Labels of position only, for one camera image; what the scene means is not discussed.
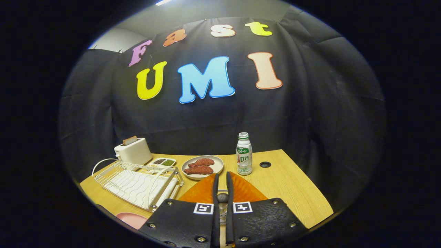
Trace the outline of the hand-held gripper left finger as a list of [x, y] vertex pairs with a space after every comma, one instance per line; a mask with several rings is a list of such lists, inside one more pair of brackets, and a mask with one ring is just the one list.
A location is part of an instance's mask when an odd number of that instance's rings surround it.
[[213, 173], [179, 199], [165, 199], [139, 231], [178, 248], [219, 248], [219, 175]]

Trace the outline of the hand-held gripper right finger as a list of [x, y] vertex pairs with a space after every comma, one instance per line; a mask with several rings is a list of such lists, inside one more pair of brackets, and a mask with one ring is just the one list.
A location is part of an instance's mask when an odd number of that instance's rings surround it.
[[269, 199], [235, 173], [226, 174], [226, 244], [233, 248], [273, 248], [308, 231], [280, 198]]

